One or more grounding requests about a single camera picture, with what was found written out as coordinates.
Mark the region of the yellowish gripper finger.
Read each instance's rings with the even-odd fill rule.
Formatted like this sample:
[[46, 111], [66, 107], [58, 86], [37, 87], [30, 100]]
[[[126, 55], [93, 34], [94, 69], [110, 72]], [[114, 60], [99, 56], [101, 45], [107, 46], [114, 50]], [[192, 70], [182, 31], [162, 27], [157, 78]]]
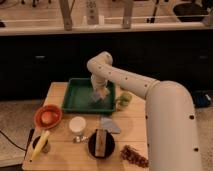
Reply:
[[99, 93], [101, 99], [105, 99], [109, 95], [110, 91], [107, 88], [102, 88]]

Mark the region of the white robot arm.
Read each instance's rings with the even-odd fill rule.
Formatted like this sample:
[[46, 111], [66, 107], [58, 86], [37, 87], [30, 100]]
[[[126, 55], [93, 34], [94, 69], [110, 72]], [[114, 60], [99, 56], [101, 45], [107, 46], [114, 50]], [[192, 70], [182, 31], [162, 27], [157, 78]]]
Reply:
[[108, 81], [145, 100], [150, 171], [203, 171], [195, 107], [189, 91], [174, 81], [159, 81], [112, 66], [104, 51], [87, 62], [95, 90]]

